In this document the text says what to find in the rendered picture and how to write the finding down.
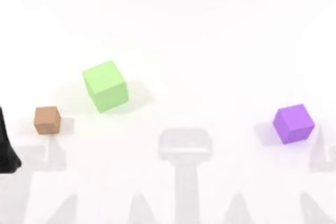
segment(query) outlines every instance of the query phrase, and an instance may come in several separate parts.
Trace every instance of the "white background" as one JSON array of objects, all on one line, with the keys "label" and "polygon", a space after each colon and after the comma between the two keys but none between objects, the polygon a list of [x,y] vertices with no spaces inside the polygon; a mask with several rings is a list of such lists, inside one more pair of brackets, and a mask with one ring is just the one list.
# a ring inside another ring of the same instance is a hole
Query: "white background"
[{"label": "white background", "polygon": [[[140,192],[159,223],[173,223],[174,169],[157,149],[171,127],[201,127],[213,140],[198,169],[202,223],[220,222],[238,192],[255,223],[303,223],[303,191],[336,217],[336,174],[309,169],[320,129],[336,143],[335,17],[336,0],[0,0],[0,103],[12,145],[56,141],[67,162],[34,173],[25,222],[49,220],[76,194],[76,223],[126,223]],[[98,114],[81,72],[106,60],[131,100]],[[318,125],[311,138],[264,145],[256,125],[298,103]],[[53,139],[33,126],[44,105],[67,119]],[[2,179],[17,182],[24,169]],[[2,186],[1,202],[15,205],[25,183]]]}]

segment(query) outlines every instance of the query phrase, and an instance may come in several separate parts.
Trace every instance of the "cube top face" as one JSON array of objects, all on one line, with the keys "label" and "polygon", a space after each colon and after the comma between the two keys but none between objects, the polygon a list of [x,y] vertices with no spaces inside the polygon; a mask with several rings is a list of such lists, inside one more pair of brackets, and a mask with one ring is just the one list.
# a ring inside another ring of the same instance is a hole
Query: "cube top face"
[{"label": "cube top face", "polygon": [[303,104],[282,108],[278,111],[289,131],[314,127],[314,121]]},{"label": "cube top face", "polygon": [[34,124],[57,124],[60,120],[60,115],[57,107],[38,107],[35,110]]},{"label": "cube top face", "polygon": [[107,61],[83,72],[84,79],[94,94],[125,83],[113,61]]}]

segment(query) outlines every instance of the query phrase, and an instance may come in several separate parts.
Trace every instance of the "white surface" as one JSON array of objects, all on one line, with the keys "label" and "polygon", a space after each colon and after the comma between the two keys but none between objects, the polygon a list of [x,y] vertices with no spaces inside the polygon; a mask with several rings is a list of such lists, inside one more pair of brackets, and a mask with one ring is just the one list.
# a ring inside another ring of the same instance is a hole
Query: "white surface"
[{"label": "white surface", "polygon": [[[222,221],[239,192],[255,223],[304,223],[301,192],[336,217],[336,173],[309,169],[319,129],[335,144],[336,0],[0,3],[0,102],[12,144],[48,143],[33,127],[36,106],[56,105],[67,119],[50,140],[65,151],[66,169],[35,172],[30,184],[24,168],[2,175],[18,183],[0,188],[2,204],[14,207],[27,185],[25,223],[49,220],[72,194],[74,223],[126,223],[139,192],[159,223],[173,223],[174,169],[157,150],[171,127],[200,127],[213,140],[212,159],[198,169],[202,223]],[[81,72],[110,59],[131,101],[98,114]],[[319,125],[311,138],[263,145],[255,126],[297,103]],[[24,165],[35,155],[27,153]],[[0,209],[0,222],[23,214],[11,209]]]}]

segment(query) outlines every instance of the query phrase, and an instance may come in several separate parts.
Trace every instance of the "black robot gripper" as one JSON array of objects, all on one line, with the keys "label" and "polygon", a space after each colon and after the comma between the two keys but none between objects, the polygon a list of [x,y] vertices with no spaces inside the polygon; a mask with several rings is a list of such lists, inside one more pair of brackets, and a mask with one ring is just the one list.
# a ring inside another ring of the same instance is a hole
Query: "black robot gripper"
[{"label": "black robot gripper", "polygon": [[4,115],[0,107],[0,174],[15,173],[21,166],[22,162],[9,142]]}]

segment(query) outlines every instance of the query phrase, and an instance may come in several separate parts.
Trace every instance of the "large green block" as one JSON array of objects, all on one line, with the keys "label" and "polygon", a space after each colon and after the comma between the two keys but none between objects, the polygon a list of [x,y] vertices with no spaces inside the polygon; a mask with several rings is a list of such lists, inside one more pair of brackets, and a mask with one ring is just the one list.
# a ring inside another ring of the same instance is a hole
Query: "large green block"
[{"label": "large green block", "polygon": [[86,88],[99,113],[128,102],[126,82],[113,61],[83,72]]}]

